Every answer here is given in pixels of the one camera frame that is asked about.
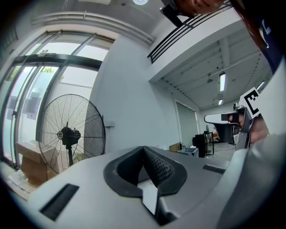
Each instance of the fan grille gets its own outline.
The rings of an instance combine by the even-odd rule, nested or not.
[[[43,113],[39,143],[44,159],[57,173],[69,167],[68,150],[57,136],[66,126],[81,133],[71,146],[73,163],[102,155],[105,149],[105,127],[96,107],[79,95],[58,97]]]

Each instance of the person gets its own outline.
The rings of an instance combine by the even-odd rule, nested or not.
[[[182,15],[194,18],[198,14],[209,14],[218,10],[224,0],[169,0]],[[230,0],[236,12],[244,21],[250,36],[268,60],[272,73],[278,68],[285,50],[284,41],[277,31],[277,21],[271,12],[271,4],[263,5],[258,0]],[[243,114],[239,115],[240,127],[243,125]],[[261,117],[256,117],[250,129],[250,143],[264,139],[268,128]]]

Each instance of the fluorescent light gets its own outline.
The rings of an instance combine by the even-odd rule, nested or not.
[[[148,0],[133,0],[137,5],[144,5],[148,2]]]
[[[225,78],[226,78],[226,74],[225,73],[221,73],[219,75],[219,87],[220,87],[220,91],[224,91],[225,88]]]
[[[262,87],[262,85],[265,83],[265,81],[262,81],[261,84],[259,85],[259,87],[257,88],[257,90],[259,90],[260,87]]]

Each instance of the ceiling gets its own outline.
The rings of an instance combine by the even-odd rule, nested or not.
[[[222,72],[227,76],[225,90],[220,92]],[[162,79],[204,110],[218,106],[219,99],[227,103],[240,98],[271,76],[266,58],[242,29],[209,45]]]
[[[145,5],[136,5],[133,0],[41,0],[37,2],[34,17],[61,11],[87,11],[113,17],[151,34],[164,18],[159,11],[162,6],[161,0],[149,0]]]

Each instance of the hand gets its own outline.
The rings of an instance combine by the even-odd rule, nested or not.
[[[243,114],[239,114],[239,126],[243,125]],[[232,115],[228,117],[228,121],[232,122]],[[260,139],[264,139],[269,134],[268,128],[264,122],[263,118],[254,118],[252,126],[250,128],[250,144],[257,142]]]

